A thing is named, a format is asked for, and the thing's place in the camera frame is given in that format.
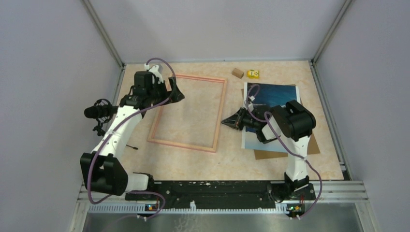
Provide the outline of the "blue landscape photo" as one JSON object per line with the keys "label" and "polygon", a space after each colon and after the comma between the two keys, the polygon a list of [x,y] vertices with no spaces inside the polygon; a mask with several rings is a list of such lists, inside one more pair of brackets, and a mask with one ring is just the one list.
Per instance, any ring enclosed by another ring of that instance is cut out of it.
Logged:
{"label": "blue landscape photo", "polygon": [[[266,105],[268,107],[281,105],[283,107],[291,100],[301,102],[299,88],[297,86],[259,83],[257,87],[253,88],[253,85],[255,84],[251,82],[246,82],[244,84],[244,100],[253,96],[254,100],[252,103],[254,107],[260,105]],[[242,130],[241,148],[287,154],[287,151],[278,140],[274,140],[267,144],[259,142],[256,131],[249,127],[244,127]]]}

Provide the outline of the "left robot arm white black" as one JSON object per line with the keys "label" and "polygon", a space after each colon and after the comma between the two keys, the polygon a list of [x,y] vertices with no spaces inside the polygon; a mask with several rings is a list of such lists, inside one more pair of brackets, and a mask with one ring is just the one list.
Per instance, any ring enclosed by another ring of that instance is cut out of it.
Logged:
{"label": "left robot arm white black", "polygon": [[80,158],[80,166],[88,193],[98,192],[120,196],[135,190],[144,200],[151,199],[155,187],[150,176],[144,173],[129,174],[120,163],[120,156],[129,138],[145,113],[156,107],[176,103],[185,98],[176,84],[176,76],[169,77],[169,86],[159,71],[138,71],[134,84],[119,102],[108,106],[109,116],[114,118],[98,145]]}

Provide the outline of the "wooden picture frame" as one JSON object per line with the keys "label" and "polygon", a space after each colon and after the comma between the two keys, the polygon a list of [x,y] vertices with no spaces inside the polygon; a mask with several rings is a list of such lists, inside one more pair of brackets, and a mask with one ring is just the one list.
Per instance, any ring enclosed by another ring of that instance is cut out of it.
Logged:
{"label": "wooden picture frame", "polygon": [[187,74],[176,79],[185,98],[157,110],[147,141],[215,153],[228,80]]}

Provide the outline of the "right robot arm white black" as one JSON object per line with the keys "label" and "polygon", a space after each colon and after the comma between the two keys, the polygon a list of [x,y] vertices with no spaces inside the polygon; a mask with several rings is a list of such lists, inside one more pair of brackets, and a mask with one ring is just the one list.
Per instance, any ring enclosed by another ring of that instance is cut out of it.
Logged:
{"label": "right robot arm white black", "polygon": [[289,199],[297,199],[303,193],[309,185],[308,143],[316,127],[316,119],[308,109],[296,100],[274,107],[248,102],[221,123],[234,130],[252,129],[261,144],[278,141],[288,152],[283,192]]}

